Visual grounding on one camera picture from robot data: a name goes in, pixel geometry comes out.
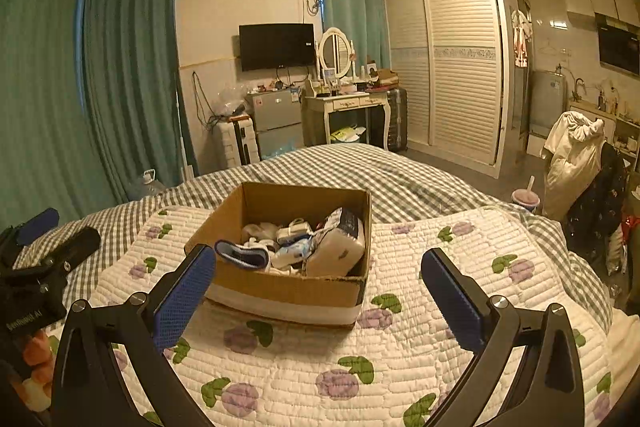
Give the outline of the person's left hand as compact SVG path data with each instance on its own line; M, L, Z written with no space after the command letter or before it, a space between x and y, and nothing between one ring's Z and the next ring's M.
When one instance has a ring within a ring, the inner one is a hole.
M43 329L38 329L18 345L28 376L20 377L14 389L30 411L42 413L50 407L52 395L55 359L49 338Z

